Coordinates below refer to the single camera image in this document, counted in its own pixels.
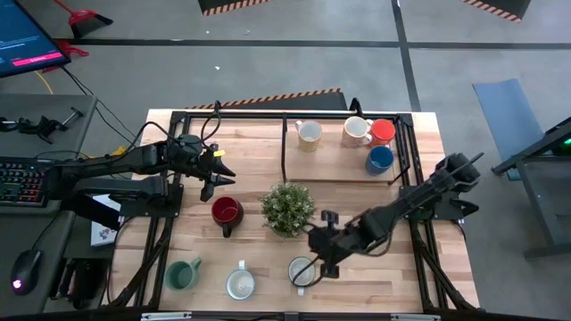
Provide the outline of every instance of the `small plant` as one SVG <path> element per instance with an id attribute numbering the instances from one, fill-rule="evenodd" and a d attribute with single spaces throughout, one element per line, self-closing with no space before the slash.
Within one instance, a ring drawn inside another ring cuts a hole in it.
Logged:
<path id="1" fill-rule="evenodd" d="M 261 212 L 278 235 L 297 237 L 313 215 L 313 200 L 307 187 L 293 183 L 276 185 L 261 197 Z"/>

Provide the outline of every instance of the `monitor screen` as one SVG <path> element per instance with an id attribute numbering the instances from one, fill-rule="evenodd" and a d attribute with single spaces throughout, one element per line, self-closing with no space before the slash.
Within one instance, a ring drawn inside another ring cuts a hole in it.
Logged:
<path id="1" fill-rule="evenodd" d="M 0 78 L 70 59 L 14 0 L 0 0 Z"/>

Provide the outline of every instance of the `concrete floor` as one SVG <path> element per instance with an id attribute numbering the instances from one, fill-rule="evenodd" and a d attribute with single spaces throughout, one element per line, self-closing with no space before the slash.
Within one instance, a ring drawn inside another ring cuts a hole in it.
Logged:
<path id="1" fill-rule="evenodd" d="M 54 37 L 70 37 L 66 13 L 52 2 L 22 1 Z M 273 0 L 203 17 L 195 0 L 69 0 L 115 24 L 91 37 L 212 40 L 397 41 L 390 0 Z M 521 24 L 459 0 L 401 0 L 409 41 L 568 43 L 566 0 L 535 0 Z M 341 87 L 366 110 L 410 111 L 398 48 L 82 46 L 91 55 L 69 69 L 136 131 L 150 108 L 180 108 L 257 96 Z M 480 185 L 465 196 L 480 205 L 467 219 L 468 251 L 481 306 L 491 312 L 571 318 L 571 258 L 524 260 L 543 245 L 523 186 L 495 177 L 500 162 L 473 83 L 517 78 L 542 127 L 569 116 L 570 51 L 410 50 L 422 111 L 438 115 L 446 152 L 486 155 Z M 57 94 L 78 94 L 57 70 Z M 44 93 L 33 73 L 0 80 L 0 93 Z M 83 152 L 125 144 L 95 119 Z"/>

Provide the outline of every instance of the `keyboard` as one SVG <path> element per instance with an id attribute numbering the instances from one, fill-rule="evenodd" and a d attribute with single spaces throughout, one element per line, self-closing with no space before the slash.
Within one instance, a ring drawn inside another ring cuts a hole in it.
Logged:
<path id="1" fill-rule="evenodd" d="M 0 157 L 0 213 L 46 208 L 45 172 L 53 164 L 53 160 Z"/>

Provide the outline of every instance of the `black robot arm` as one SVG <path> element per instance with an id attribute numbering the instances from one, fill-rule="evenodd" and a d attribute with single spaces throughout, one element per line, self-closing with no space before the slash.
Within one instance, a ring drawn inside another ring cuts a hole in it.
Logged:
<path id="1" fill-rule="evenodd" d="M 119 156 L 59 161 L 46 172 L 51 184 L 48 197 L 51 200 L 70 197 L 78 181 L 85 178 L 126 172 L 153 175 L 172 170 L 204 181 L 201 201 L 206 202 L 212 197 L 214 187 L 235 183 L 222 176 L 236 176 L 222 163 L 222 154 L 217 144 L 203 147 L 198 136 L 182 135 L 176 140 L 136 147 Z"/>
<path id="2" fill-rule="evenodd" d="M 324 211 L 322 218 L 329 222 L 328 226 L 315 226 L 309 231 L 311 251 L 324 260 L 321 275 L 338 277 L 336 265 L 354 253 L 374 256 L 370 253 L 389 239 L 399 219 L 418 210 L 433 209 L 444 193 L 471 190 L 480 177 L 472 164 L 482 155 L 480 153 L 472 160 L 462 153 L 446 157 L 436 165 L 435 172 L 422 185 L 388 206 L 365 210 L 345 224 L 342 230 L 333 227 L 338 220 L 336 213 Z"/>

